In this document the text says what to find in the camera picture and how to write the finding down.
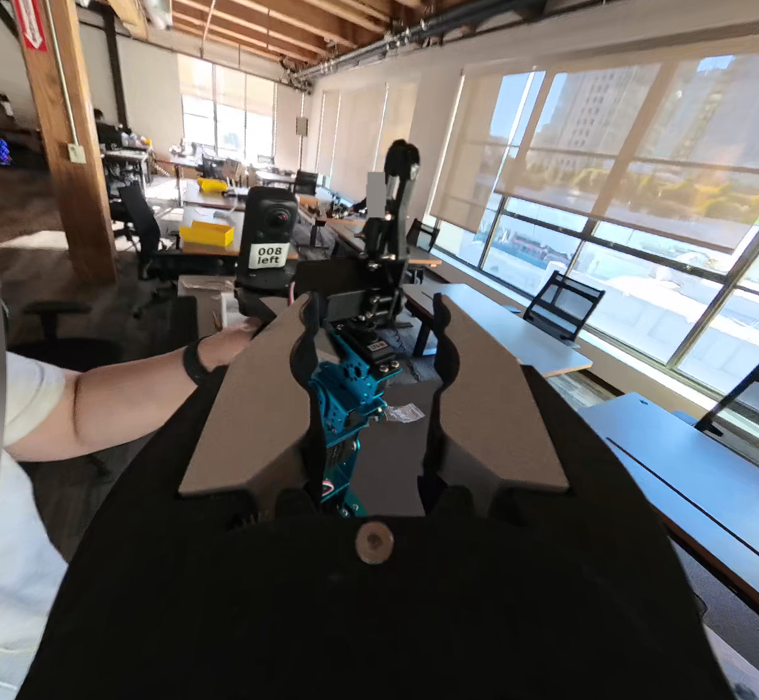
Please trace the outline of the person's left forearm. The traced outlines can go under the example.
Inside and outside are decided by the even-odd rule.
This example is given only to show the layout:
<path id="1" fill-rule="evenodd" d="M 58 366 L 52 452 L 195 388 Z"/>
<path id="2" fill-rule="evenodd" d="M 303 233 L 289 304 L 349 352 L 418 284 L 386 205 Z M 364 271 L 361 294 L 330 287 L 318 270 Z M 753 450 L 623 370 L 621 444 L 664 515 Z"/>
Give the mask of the person's left forearm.
<path id="1" fill-rule="evenodd" d="M 7 353 L 3 448 L 54 462 L 125 444 L 162 427 L 194 392 L 185 348 L 77 373 Z"/>

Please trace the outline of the black mesh office chair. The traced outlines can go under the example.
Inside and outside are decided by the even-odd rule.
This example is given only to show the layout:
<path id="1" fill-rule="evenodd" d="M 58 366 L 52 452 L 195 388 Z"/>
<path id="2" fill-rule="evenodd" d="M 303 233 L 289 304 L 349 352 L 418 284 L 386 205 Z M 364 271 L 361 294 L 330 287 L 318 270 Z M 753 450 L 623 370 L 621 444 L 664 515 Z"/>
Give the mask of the black mesh office chair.
<path id="1" fill-rule="evenodd" d="M 577 337 L 606 291 L 553 271 L 521 317 L 562 344 L 578 349 Z"/>

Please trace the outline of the far end window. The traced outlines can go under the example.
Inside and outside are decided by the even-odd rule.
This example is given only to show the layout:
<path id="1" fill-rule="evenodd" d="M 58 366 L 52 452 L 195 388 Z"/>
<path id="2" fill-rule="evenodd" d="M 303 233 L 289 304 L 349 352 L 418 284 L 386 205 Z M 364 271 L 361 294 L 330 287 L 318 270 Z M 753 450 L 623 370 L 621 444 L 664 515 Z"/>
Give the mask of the far end window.
<path id="1" fill-rule="evenodd" d="M 274 153 L 276 83 L 177 56 L 183 131 L 207 154 L 257 164 Z"/>

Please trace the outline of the black wristband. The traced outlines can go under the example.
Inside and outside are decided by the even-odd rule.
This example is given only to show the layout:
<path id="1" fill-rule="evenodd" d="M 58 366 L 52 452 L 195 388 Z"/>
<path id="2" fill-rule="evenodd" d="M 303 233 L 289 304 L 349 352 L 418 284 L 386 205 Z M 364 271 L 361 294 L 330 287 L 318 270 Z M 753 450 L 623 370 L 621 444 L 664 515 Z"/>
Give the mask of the black wristband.
<path id="1" fill-rule="evenodd" d="M 211 375 L 211 370 L 205 366 L 200 357 L 200 346 L 207 338 L 207 336 L 203 336 L 192 341 L 185 346 L 182 354 L 185 374 L 196 387 L 201 386 Z"/>

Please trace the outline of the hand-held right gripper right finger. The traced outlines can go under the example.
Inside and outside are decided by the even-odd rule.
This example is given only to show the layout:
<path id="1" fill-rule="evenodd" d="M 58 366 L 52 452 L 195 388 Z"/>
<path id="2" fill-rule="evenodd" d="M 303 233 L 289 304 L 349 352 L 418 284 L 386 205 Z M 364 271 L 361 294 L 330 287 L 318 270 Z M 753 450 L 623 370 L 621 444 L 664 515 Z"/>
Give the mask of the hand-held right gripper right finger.
<path id="1" fill-rule="evenodd" d="M 432 398 L 423 496 L 454 485 L 474 499 L 507 488 L 565 493 L 568 479 L 517 357 L 450 297 L 436 294 L 432 305 L 442 385 Z"/>

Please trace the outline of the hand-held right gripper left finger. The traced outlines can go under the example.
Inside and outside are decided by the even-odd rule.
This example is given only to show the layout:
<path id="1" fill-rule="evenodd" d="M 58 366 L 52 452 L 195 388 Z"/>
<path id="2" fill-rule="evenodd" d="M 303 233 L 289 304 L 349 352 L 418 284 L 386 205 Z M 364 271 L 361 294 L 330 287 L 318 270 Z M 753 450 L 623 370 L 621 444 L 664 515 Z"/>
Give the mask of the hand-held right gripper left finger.
<path id="1" fill-rule="evenodd" d="M 319 499 L 326 439 L 310 379 L 317 368 L 319 298 L 304 294 L 228 367 L 179 485 L 183 496 L 284 490 Z"/>

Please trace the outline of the large yellow bin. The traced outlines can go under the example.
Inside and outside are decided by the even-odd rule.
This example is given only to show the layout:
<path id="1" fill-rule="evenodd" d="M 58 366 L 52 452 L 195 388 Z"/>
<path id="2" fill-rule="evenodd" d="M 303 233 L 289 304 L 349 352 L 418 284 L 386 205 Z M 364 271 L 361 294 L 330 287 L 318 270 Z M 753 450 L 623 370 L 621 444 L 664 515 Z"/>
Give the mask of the large yellow bin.
<path id="1" fill-rule="evenodd" d="M 226 222 L 194 220 L 190 224 L 182 225 L 179 235 L 185 243 L 226 249 L 233 244 L 234 226 Z"/>

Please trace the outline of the blue toy robot arm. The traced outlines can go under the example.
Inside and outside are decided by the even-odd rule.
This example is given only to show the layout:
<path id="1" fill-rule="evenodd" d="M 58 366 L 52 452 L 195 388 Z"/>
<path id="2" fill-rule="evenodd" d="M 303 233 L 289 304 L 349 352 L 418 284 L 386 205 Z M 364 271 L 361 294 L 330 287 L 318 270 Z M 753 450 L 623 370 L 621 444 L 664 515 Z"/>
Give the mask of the blue toy robot arm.
<path id="1" fill-rule="evenodd" d="M 291 296 L 318 298 L 319 329 L 326 334 L 326 349 L 317 354 L 310 379 L 326 439 L 321 504 L 325 512 L 344 518 L 366 513 L 351 489 L 360 433 L 382 420 L 385 386 L 400 370 L 393 347 L 378 330 L 393 326 L 404 306 L 406 218 L 420 162 L 416 146 L 393 141 L 383 167 L 384 211 L 367 217 L 363 250 L 301 262 L 295 272 Z"/>

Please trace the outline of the person's left hand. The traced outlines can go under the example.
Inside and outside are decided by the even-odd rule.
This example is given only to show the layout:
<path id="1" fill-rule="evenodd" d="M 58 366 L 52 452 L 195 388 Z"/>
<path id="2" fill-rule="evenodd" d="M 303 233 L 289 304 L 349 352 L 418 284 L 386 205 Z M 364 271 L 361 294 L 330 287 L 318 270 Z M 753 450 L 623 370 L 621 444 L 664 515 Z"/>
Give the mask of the person's left hand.
<path id="1" fill-rule="evenodd" d="M 197 347 L 200 363 L 209 372 L 229 365 L 252 342 L 261 326 L 260 319 L 251 317 L 241 324 L 204 337 Z"/>

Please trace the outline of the wood edged office desk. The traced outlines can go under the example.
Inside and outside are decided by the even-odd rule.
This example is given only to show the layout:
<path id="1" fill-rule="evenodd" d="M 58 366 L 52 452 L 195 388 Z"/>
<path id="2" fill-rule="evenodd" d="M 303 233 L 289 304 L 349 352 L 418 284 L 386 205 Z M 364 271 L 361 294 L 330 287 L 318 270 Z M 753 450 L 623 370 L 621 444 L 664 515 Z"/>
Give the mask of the wood edged office desk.
<path id="1" fill-rule="evenodd" d="M 299 204 L 300 220 L 308 223 L 311 228 L 310 244 L 312 246 L 321 246 L 327 239 L 327 234 L 330 233 L 333 242 L 339 242 L 358 252 L 364 250 L 364 221 L 328 218 L 327 201 L 311 196 L 296 196 L 296 198 Z M 406 253 L 410 265 L 436 269 L 443 263 L 440 257 L 413 244 L 406 246 Z"/>
<path id="2" fill-rule="evenodd" d="M 221 256 L 237 257 L 242 245 L 242 232 L 244 225 L 243 209 L 223 209 L 214 205 L 185 205 L 180 227 L 190 224 L 192 221 L 209 221 L 216 223 L 229 223 L 234 226 L 233 244 L 226 248 L 206 247 L 200 244 L 185 243 L 179 235 L 179 250 L 188 255 L 198 256 Z"/>

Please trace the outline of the grey office desk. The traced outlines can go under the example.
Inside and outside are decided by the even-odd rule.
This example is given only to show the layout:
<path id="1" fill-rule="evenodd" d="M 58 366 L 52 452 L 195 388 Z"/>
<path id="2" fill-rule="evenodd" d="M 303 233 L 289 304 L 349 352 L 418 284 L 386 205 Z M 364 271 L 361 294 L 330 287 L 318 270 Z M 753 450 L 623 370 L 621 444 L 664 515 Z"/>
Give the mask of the grey office desk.
<path id="1" fill-rule="evenodd" d="M 452 299 L 520 363 L 531 365 L 545 378 L 589 370 L 593 363 L 573 348 L 557 341 L 494 300 L 466 284 L 406 284 L 405 308 L 421 323 L 414 357 L 436 352 L 428 348 L 432 332 L 433 297 Z"/>

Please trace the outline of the person in white shirt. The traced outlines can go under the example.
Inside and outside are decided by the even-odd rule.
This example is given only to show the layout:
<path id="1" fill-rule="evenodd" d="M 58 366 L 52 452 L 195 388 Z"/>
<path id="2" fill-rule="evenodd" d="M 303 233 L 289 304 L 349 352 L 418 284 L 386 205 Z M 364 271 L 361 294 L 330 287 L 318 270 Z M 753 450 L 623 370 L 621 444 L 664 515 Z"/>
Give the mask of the person in white shirt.
<path id="1" fill-rule="evenodd" d="M 1 462 L 1 698 L 16 698 L 40 646 L 67 563 L 53 546 L 29 476 L 7 451 L 43 424 L 64 392 L 61 369 L 6 353 Z"/>

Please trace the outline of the white cardboard box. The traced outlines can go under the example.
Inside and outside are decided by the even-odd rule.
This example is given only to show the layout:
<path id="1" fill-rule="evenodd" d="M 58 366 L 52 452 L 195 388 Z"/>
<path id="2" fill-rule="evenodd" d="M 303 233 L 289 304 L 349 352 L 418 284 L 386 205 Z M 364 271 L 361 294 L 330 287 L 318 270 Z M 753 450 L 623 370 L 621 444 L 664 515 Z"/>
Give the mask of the white cardboard box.
<path id="1" fill-rule="evenodd" d="M 225 276 L 180 275 L 177 295 L 192 297 L 196 304 L 196 324 L 200 337 L 214 335 L 240 320 L 234 280 Z"/>

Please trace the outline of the wooden post with sign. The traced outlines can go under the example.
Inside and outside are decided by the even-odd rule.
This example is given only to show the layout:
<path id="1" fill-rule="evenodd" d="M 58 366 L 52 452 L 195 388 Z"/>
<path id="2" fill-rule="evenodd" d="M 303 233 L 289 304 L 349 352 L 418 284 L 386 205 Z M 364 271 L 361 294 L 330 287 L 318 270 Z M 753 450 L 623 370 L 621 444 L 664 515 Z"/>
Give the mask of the wooden post with sign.
<path id="1" fill-rule="evenodd" d="M 81 280 L 114 284 L 115 238 L 77 9 L 72 0 L 38 3 L 48 51 L 27 49 L 17 31 L 69 258 Z"/>

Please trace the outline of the red wall sign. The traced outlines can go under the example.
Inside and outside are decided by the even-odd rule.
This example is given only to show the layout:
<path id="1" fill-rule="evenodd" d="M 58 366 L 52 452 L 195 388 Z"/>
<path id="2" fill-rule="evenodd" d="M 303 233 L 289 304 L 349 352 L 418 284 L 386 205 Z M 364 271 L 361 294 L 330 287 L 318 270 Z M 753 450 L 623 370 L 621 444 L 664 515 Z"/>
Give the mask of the red wall sign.
<path id="1" fill-rule="evenodd" d="M 32 51 L 48 51 L 38 0 L 11 0 L 17 28 L 24 46 Z"/>

